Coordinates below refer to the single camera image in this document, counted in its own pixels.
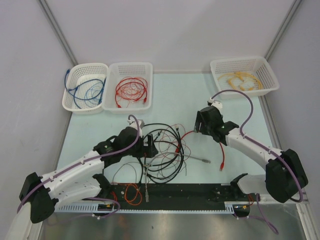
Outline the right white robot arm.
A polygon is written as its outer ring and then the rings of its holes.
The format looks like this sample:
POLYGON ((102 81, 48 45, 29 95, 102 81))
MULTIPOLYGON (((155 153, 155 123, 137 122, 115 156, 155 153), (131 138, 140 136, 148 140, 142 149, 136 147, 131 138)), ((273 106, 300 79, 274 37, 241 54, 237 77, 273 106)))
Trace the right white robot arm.
POLYGON ((303 200, 302 189, 308 185, 309 180, 294 150, 264 146, 247 136, 236 123, 225 122, 219 109, 214 106, 207 106, 197 112, 193 131, 238 150, 265 171, 262 175, 243 173, 236 177, 232 181, 235 185, 230 188, 230 194, 235 200, 242 201, 248 194, 269 194, 280 203, 299 194, 298 201, 303 200))

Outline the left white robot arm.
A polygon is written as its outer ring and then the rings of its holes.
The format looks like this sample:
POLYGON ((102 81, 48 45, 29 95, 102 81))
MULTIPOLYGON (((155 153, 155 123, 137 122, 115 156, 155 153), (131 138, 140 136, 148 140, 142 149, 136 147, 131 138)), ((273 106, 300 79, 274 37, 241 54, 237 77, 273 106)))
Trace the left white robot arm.
POLYGON ((20 204, 30 205, 30 221, 37 224, 64 205, 90 198, 105 200, 111 185, 104 169, 127 156, 153 158, 158 152, 151 134, 143 136, 140 127, 128 126, 60 170, 41 176, 29 174, 19 194, 20 204))

